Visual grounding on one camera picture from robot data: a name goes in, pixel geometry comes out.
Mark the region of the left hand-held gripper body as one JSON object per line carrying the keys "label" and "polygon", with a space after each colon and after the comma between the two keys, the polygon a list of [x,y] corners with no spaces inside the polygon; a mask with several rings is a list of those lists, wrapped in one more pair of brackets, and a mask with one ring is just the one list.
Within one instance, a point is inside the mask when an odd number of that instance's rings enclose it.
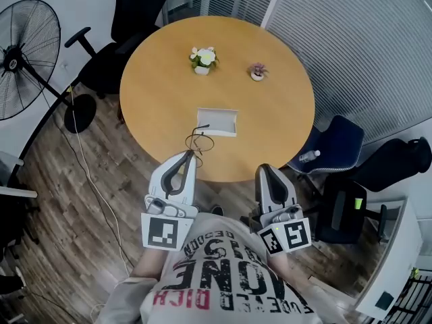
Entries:
{"label": "left hand-held gripper body", "polygon": [[198,215],[193,205],[185,205],[147,194],[141,213],[142,243],[146,248],[181,250]]}

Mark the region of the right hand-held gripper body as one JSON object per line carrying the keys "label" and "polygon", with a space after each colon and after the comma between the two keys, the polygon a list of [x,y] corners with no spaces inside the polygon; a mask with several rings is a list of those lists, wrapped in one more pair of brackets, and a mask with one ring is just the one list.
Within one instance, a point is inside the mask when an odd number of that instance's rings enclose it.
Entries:
{"label": "right hand-held gripper body", "polygon": [[299,204],[288,202],[254,210],[250,231],[263,241],[268,254],[289,253],[311,245],[309,220]]}

